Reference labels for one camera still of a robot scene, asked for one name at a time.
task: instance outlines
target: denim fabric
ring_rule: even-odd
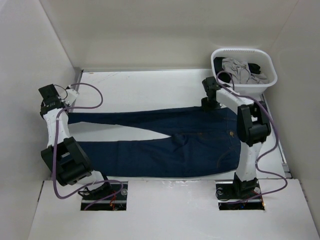
[[[201,107],[123,113],[69,113],[69,124],[122,125],[169,135],[153,140],[78,142],[93,168],[107,176],[187,178],[238,167],[237,116]]]

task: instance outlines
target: white floor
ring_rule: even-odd
[[[79,195],[59,200],[46,181],[28,240],[319,240],[299,181],[288,182],[263,198],[265,211],[219,210],[214,180],[131,180],[126,211],[80,211]],[[260,180],[263,192],[283,184]]]
[[[211,69],[181,69],[157,71],[124,71],[124,72],[84,72],[81,83],[97,87],[103,94],[101,107],[75,112],[136,112],[169,108],[200,106],[206,96],[202,80],[212,76]],[[94,106],[100,102],[100,96],[94,89],[81,85],[76,106]],[[148,140],[166,138],[167,135],[133,127],[77,123],[69,125],[69,131],[77,141],[119,141]],[[275,144],[273,132],[264,143],[261,153]],[[280,149],[263,157],[259,163],[262,170],[285,176],[283,157]],[[231,180],[234,171],[222,174],[189,178],[189,180]],[[257,173],[259,179],[276,178],[265,173]],[[150,177],[111,177],[121,181],[127,180],[163,180]]]

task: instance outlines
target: laundry basket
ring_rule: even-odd
[[[261,73],[265,74],[269,83],[267,84],[235,84],[234,89],[236,92],[249,95],[260,96],[268,87],[276,84],[278,76],[276,74],[274,65],[272,64],[270,56],[259,49],[255,48],[219,48],[211,55],[211,66],[213,75],[216,78],[216,71],[214,59],[216,57],[233,58],[239,62],[248,62],[258,64],[261,67]]]

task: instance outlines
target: dark blue pants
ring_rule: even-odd
[[[153,140],[79,142],[93,168],[107,176],[187,178],[238,167],[237,116],[201,107],[124,113],[69,113],[69,124],[122,125],[169,135]]]

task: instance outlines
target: purple cable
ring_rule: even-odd
[[[288,181],[287,179],[284,177],[284,176],[281,176],[280,174],[278,173],[275,173],[275,172],[271,172],[271,171],[264,171],[264,170],[261,170],[258,166],[258,162],[260,161],[260,159],[262,157],[264,157],[265,155],[273,152],[275,149],[277,149],[278,145],[279,145],[279,135],[278,135],[278,131],[276,129],[276,126],[275,126],[275,123],[273,121],[273,119],[270,117],[268,111],[261,105],[261,103],[259,101],[257,101],[256,99],[254,99],[252,96],[247,96],[247,95],[240,95],[240,94],[236,94],[232,91],[230,91],[226,86],[224,86],[223,84],[220,83],[220,79],[218,79],[219,75],[222,74],[222,73],[227,73],[229,76],[230,76],[230,79],[231,79],[231,82],[232,82],[232,86],[233,86],[233,90],[235,90],[235,83],[234,83],[234,80],[232,79],[232,75],[227,72],[227,71],[220,71],[218,72],[218,74],[216,75],[216,82],[219,84],[220,87],[222,87],[224,90],[226,90],[227,92],[231,93],[233,96],[236,96],[238,98],[246,98],[246,99],[250,99],[252,101],[254,101],[258,106],[259,108],[263,111],[263,113],[267,116],[268,120],[270,121],[271,125],[272,125],[272,128],[273,128],[273,132],[274,132],[274,135],[275,135],[275,145],[273,148],[271,148],[270,150],[266,151],[265,153],[261,154],[257,160],[255,161],[255,168],[260,172],[260,173],[264,173],[264,174],[271,174],[271,175],[275,175],[281,179],[284,180],[285,184],[284,186],[276,189],[276,190],[272,190],[272,191],[267,191],[267,192],[264,192],[264,193],[260,193],[260,194],[257,194],[255,196],[252,196],[252,197],[249,197],[247,199],[244,199],[244,200],[239,200],[239,201],[235,201],[235,202],[229,202],[229,204],[240,204],[240,203],[244,203],[244,202],[247,202],[248,200],[251,200],[251,199],[255,199],[255,198],[259,198],[263,195],[266,195],[266,194],[273,194],[273,193],[276,193],[276,192],[279,192],[283,189],[285,189],[287,186],[288,186]]]
[[[72,195],[76,194],[78,191],[88,187],[88,186],[91,186],[91,185],[95,185],[95,184],[102,184],[102,183],[119,183],[121,184],[121,187],[120,187],[120,190],[116,191],[115,193],[112,193],[108,196],[105,196],[103,198],[100,198],[92,203],[90,203],[88,206],[86,206],[84,208],[84,210],[87,210],[89,207],[91,207],[93,204],[96,204],[97,202],[100,202],[102,200],[105,200],[107,198],[110,198],[112,196],[115,196],[117,195],[118,193],[121,192],[121,190],[124,188],[124,184],[121,182],[121,181],[118,181],[118,180],[103,180],[103,181],[97,181],[97,182],[94,182],[93,184],[92,183],[88,183],[80,188],[78,188],[77,190],[71,192],[70,194],[66,195],[66,196],[61,196],[58,192],[58,188],[57,188],[57,148],[58,148],[58,136],[59,136],[59,116],[61,115],[61,113],[63,113],[64,111],[66,110],[70,110],[70,109],[96,109],[98,107],[100,107],[102,105],[102,103],[104,102],[104,97],[101,93],[101,91],[96,88],[95,86],[91,85],[91,84],[88,84],[88,83],[73,83],[73,84],[70,84],[70,86],[75,86],[75,85],[87,85],[89,87],[92,87],[94,88],[99,94],[100,94],[100,97],[101,97],[101,102],[97,105],[97,106],[68,106],[68,107],[65,107],[63,109],[61,109],[58,114],[56,115],[56,121],[55,121],[55,137],[54,137],[54,145],[53,145],[53,161],[52,161],[52,180],[53,180],[53,190],[54,190],[54,193],[56,195],[56,197],[58,199],[67,199],[69,197],[71,197]]]

